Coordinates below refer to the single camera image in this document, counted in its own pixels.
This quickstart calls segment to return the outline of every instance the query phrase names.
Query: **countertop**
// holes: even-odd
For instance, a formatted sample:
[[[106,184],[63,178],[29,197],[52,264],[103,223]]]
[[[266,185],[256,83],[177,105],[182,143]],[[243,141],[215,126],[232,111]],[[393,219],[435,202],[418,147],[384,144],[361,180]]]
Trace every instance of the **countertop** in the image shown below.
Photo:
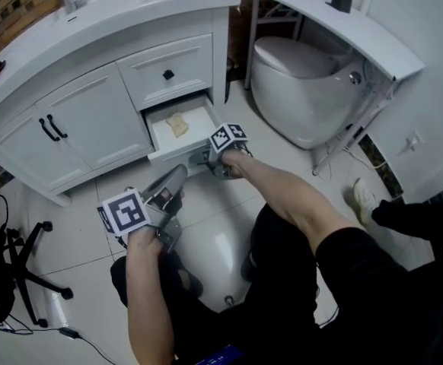
[[[71,52],[137,24],[174,14],[239,5],[240,0],[88,0],[35,23],[0,52],[0,103],[34,75]]]
[[[390,80],[401,81],[424,69],[422,61],[392,33],[352,8],[337,11],[331,0],[274,0],[316,21],[375,64]]]

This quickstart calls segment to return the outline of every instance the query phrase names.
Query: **metal leg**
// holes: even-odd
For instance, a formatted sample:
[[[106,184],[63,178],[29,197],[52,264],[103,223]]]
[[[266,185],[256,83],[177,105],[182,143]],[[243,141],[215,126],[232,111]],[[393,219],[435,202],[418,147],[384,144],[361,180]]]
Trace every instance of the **metal leg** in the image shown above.
[[[390,83],[390,86],[387,86],[386,95],[385,97],[394,90],[394,86],[396,83]],[[368,105],[365,108],[365,111],[363,114],[360,115],[359,119],[353,123],[352,127],[348,130],[348,132],[343,136],[342,140],[338,143],[338,145],[328,154],[327,157],[325,157],[321,163],[313,170],[313,175],[317,176],[320,174],[321,170],[352,140],[353,135],[356,134],[356,132],[370,119],[371,114],[375,110],[381,111],[380,105],[382,96],[377,93],[373,97],[369,97],[367,99]]]
[[[377,117],[377,115],[378,115],[379,113],[373,115],[372,118],[371,118],[371,120],[369,120],[368,122],[364,121],[364,124],[362,124],[362,125],[365,125],[365,127],[364,127],[363,130],[361,130],[361,131],[359,132],[359,134],[355,137],[355,139],[354,139],[353,142],[350,144],[350,146],[348,146],[348,149],[351,150],[353,147],[355,147],[355,146],[356,146],[356,145],[362,140],[362,138],[365,137],[365,135],[367,134],[367,131],[368,131],[368,127],[372,124],[372,122],[374,121],[374,119]]]
[[[32,323],[34,325],[38,325],[39,321],[37,320],[36,315],[33,312],[32,303],[30,302],[30,297],[27,291],[27,285],[25,284],[25,280],[23,278],[16,278],[15,281],[17,282],[18,290],[21,293],[22,300],[24,301],[25,309],[29,314],[30,320],[32,320]]]
[[[30,233],[29,237],[25,241],[25,245],[18,256],[18,265],[21,268],[25,268],[29,255],[32,252],[33,245],[35,244],[36,239],[39,236],[39,233],[42,229],[43,229],[43,224],[40,222],[37,223],[33,228],[32,233]]]
[[[303,14],[300,14],[298,12],[298,21],[296,21],[295,24],[295,29],[292,32],[292,39],[293,40],[298,40],[298,35],[299,35],[299,29],[301,28],[301,22],[303,21]]]
[[[41,287],[45,287],[48,290],[52,290],[54,292],[57,292],[58,294],[60,294],[61,292],[63,292],[66,289],[66,288],[61,288],[61,287],[58,287],[57,285],[51,284],[48,281],[44,280],[43,278],[33,275],[32,273],[30,273],[27,270],[25,271],[25,278],[29,281],[32,281],[33,283],[40,285]]]
[[[257,33],[257,19],[259,18],[259,0],[252,0],[252,18],[250,19],[249,52],[247,57],[247,72],[245,74],[245,89],[250,87],[250,73],[252,73],[253,45]]]

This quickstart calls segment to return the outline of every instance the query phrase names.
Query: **toilet seat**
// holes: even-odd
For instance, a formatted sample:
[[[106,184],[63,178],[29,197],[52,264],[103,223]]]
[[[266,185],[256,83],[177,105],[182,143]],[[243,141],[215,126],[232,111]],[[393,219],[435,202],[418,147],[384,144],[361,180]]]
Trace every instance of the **toilet seat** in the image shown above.
[[[258,39],[254,49],[267,65],[295,78],[326,77],[336,67],[336,61],[324,52],[278,36]]]

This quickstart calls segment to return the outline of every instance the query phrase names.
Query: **black cabinet handle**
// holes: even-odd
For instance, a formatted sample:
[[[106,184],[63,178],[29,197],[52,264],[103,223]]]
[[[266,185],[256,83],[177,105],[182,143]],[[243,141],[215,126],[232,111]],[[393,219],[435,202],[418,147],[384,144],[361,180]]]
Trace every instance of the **black cabinet handle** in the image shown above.
[[[44,132],[47,134],[47,136],[48,136],[49,138],[51,138],[54,142],[57,142],[57,141],[59,140],[58,137],[53,136],[53,135],[49,132],[49,130],[47,129],[47,127],[46,127],[46,125],[45,125],[46,121],[45,121],[44,119],[40,118],[40,119],[39,119],[39,123],[40,123],[40,125],[42,126],[42,130],[44,130]]]
[[[63,134],[63,133],[62,133],[62,132],[56,127],[56,125],[55,125],[54,122],[53,122],[53,116],[52,116],[51,114],[49,114],[49,115],[47,116],[47,119],[49,120],[49,123],[50,123],[51,127],[54,129],[54,131],[57,132],[57,135],[59,135],[61,138],[67,138],[67,137],[68,137],[67,134]]]
[[[174,77],[174,73],[172,70],[167,70],[162,74],[162,77],[164,77],[166,80],[170,80],[172,79],[172,77]]]

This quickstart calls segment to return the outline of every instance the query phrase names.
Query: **toilet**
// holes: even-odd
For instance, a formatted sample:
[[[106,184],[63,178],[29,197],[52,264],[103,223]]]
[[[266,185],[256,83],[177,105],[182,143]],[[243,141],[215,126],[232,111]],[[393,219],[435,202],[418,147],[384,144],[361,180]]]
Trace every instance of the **toilet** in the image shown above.
[[[312,149],[352,122],[365,88],[362,57],[340,60],[307,44],[268,36],[255,42],[251,87],[264,119]]]

